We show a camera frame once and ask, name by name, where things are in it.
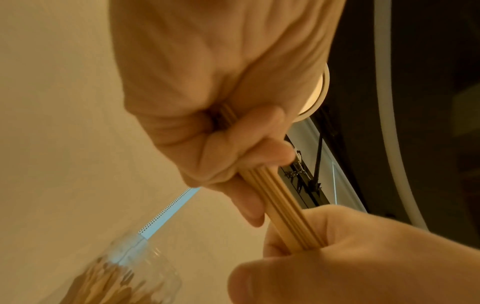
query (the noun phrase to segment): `perforated strip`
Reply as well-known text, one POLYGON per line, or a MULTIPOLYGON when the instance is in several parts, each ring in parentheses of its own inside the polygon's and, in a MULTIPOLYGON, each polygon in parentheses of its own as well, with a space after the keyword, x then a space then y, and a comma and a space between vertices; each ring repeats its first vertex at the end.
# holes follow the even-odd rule
POLYGON ((160 227, 163 226, 200 188, 189 188, 168 205, 159 215, 151 220, 138 233, 149 239, 160 227))

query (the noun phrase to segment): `human hand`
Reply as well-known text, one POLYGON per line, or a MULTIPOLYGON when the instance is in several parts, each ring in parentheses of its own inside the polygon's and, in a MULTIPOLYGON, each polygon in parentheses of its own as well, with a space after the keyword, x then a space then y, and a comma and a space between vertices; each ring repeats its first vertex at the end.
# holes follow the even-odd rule
POLYGON ((239 168, 295 157, 284 135, 323 72, 344 0, 110 0, 124 103, 190 187, 228 195, 259 226, 239 168), (211 109, 239 121, 214 131, 211 109))
POLYGON ((234 304, 478 303, 480 251, 346 207, 304 213, 327 246, 289 255, 270 226, 264 259, 230 275, 234 304))

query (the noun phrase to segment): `clear plastic jar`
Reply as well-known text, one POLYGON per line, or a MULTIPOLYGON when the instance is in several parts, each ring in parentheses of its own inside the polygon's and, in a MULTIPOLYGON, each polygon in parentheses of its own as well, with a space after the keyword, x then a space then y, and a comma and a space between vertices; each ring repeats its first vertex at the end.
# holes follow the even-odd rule
POLYGON ((131 233, 39 304, 171 304, 181 284, 160 251, 131 233))

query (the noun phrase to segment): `white curved strip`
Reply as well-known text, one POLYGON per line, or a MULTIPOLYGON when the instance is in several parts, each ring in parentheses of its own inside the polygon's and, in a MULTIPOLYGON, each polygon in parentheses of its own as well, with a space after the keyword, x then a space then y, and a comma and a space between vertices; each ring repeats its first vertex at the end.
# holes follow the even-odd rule
POLYGON ((400 153, 399 139, 397 137, 392 95, 391 28, 392 0, 375 0, 374 43, 376 93, 378 97, 378 111, 380 114, 383 142, 385 144, 393 181, 395 182, 398 195, 411 223, 418 228, 428 230, 422 213, 415 202, 412 189, 410 188, 400 153))

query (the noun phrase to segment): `popsicle stick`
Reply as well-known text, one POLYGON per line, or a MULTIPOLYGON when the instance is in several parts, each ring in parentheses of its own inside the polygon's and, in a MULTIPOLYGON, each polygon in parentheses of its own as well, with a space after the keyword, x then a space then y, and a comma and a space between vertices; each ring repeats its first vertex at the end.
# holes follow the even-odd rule
MULTIPOLYGON (((228 105, 220 109, 224 127, 237 121, 228 105)), ((324 247, 302 214, 299 204, 277 173, 268 168, 240 170, 240 176, 261 196, 265 210, 291 253, 324 247)))

